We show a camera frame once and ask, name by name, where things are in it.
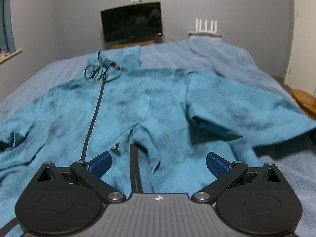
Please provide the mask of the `teal zip jacket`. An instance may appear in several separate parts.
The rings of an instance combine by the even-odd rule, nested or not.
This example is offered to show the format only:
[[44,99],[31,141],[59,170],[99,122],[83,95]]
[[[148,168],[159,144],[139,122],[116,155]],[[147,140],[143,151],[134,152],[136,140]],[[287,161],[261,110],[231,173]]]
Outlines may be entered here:
[[255,149],[315,129],[315,121],[281,95],[196,70],[142,69],[131,47],[113,58],[95,53],[85,75],[58,85],[1,121],[1,227],[44,162],[57,166],[107,151],[104,180],[128,195],[130,145],[140,147],[145,192],[188,193],[214,180],[208,152],[259,165]]

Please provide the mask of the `blue bed blanket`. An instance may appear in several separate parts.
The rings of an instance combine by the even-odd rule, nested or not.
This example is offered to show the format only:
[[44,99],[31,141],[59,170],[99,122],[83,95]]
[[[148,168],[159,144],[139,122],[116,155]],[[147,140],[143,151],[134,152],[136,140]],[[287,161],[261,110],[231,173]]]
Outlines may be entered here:
[[[207,38],[194,38],[139,48],[142,69],[165,67],[212,73],[281,95],[299,108],[270,75],[255,65],[251,55],[237,46]],[[111,59],[117,52],[125,49],[95,53],[102,53]],[[95,53],[58,60],[40,70],[1,103],[1,121],[48,90],[83,77],[88,61]],[[274,162],[299,197],[303,206],[303,216],[296,230],[299,236],[315,236],[315,146],[310,138],[314,131],[315,129],[281,144],[255,149],[259,159],[257,166],[266,161]]]

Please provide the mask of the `wooden stool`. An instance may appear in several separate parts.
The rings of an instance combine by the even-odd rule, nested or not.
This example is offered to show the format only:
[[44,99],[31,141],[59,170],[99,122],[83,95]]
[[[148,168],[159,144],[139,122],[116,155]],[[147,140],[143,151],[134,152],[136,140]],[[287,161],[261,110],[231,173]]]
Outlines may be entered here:
[[308,117],[316,120],[315,97],[300,89],[293,89],[291,96]]

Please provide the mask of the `pink item on sill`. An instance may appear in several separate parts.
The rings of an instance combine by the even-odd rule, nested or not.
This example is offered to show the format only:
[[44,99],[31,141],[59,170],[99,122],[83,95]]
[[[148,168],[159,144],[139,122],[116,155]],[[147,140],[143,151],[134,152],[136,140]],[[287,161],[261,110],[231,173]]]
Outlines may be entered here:
[[10,55],[10,53],[6,53],[4,50],[2,50],[0,52],[0,60],[7,58],[7,56],[9,56],[9,55]]

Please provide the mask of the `teal window curtain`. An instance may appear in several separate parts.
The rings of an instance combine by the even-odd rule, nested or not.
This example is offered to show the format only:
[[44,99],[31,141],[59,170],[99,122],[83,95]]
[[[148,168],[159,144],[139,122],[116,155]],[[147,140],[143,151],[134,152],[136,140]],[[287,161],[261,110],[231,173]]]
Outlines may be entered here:
[[11,0],[1,0],[0,9],[1,51],[14,53],[16,47],[11,23]]

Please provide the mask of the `wooden tv stand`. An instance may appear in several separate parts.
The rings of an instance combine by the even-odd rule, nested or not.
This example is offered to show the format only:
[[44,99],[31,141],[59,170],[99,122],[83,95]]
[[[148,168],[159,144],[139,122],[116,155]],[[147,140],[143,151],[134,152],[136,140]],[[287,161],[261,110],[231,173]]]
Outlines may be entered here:
[[126,47],[134,47],[134,46],[146,46],[150,44],[154,44],[154,40],[148,40],[148,41],[143,41],[143,42],[132,42],[132,43],[121,43],[121,44],[116,44],[111,47],[111,49],[122,49]]

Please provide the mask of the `white side cabinet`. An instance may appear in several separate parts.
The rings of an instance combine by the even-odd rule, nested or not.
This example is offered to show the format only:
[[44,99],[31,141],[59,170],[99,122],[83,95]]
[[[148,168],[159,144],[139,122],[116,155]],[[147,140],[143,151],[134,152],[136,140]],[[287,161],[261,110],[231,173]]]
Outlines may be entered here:
[[189,38],[209,38],[220,41],[222,39],[222,34],[212,31],[189,31]]

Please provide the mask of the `white wifi router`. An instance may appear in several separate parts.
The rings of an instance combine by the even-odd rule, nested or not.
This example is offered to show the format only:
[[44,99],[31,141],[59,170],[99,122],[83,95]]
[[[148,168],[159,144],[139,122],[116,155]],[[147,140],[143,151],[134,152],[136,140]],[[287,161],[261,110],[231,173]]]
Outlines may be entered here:
[[196,19],[195,27],[196,32],[203,34],[216,34],[217,33],[217,20],[208,20],[208,19]]

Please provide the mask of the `black monitor screen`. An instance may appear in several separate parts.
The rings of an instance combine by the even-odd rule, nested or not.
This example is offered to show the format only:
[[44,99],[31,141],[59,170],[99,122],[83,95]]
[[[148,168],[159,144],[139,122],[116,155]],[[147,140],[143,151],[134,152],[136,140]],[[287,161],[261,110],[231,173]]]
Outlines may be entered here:
[[163,35],[160,2],[130,4],[100,12],[105,42]]

